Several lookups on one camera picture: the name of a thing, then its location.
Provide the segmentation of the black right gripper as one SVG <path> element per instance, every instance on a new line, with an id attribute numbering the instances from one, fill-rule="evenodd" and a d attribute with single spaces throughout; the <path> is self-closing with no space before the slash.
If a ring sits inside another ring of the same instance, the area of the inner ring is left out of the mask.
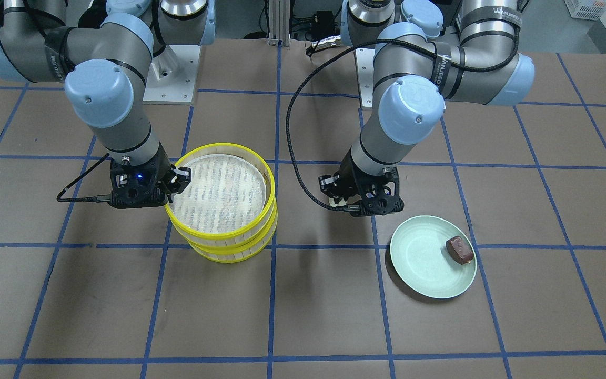
<path id="1" fill-rule="evenodd" d="M 109 205 L 116 209 L 149 208 L 173 203 L 192 180 L 188 167 L 173 166 L 162 144 L 152 158 L 141 165 L 110 164 L 112 191 Z"/>

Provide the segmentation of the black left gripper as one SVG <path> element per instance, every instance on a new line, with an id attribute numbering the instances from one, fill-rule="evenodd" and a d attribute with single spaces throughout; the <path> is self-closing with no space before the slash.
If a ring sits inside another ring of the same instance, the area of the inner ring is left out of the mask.
<path id="1" fill-rule="evenodd" d="M 379 175 L 369 175 L 354 163 L 350 155 L 346 155 L 338 171 L 318 178 L 318 186 L 328 198 L 343 197 L 347 201 L 346 206 L 331 207 L 332 210 L 346 212 L 353 217 L 386 215 L 403 210 L 395 167 Z"/>

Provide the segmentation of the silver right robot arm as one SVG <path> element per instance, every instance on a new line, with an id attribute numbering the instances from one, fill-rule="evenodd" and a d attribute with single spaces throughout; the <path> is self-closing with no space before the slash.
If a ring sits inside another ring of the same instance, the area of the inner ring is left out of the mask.
<path id="1" fill-rule="evenodd" d="M 151 64 L 169 45 L 211 45 L 213 1 L 107 1 L 98 28 L 66 24 L 67 1 L 5 1 L 0 79 L 58 82 L 110 158 L 110 194 L 71 197 L 116 209 L 171 203 L 191 182 L 144 111 Z"/>

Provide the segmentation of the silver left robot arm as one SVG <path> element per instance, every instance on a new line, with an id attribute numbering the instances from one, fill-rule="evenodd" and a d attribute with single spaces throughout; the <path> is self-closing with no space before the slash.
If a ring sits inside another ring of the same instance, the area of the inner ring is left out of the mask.
<path id="1" fill-rule="evenodd" d="M 344 1 L 341 40 L 373 49 L 372 116 L 339 170 L 320 176 L 329 208 L 352 216 L 397 213 L 397 164 L 428 137 L 446 101 L 514 106 L 536 76 L 518 53 L 520 1 L 462 1 L 460 42 L 439 40 L 431 1 Z"/>

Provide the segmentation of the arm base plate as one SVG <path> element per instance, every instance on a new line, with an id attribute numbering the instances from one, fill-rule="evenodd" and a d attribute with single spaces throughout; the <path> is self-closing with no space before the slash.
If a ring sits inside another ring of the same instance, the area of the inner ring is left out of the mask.
<path id="1" fill-rule="evenodd" d="M 200 52 L 198 45 L 167 45 L 150 65 L 143 102 L 147 105 L 192 105 Z"/>
<path id="2" fill-rule="evenodd" d="M 354 51 L 361 108 L 372 110 L 373 105 L 373 54 L 375 50 L 359 48 Z"/>

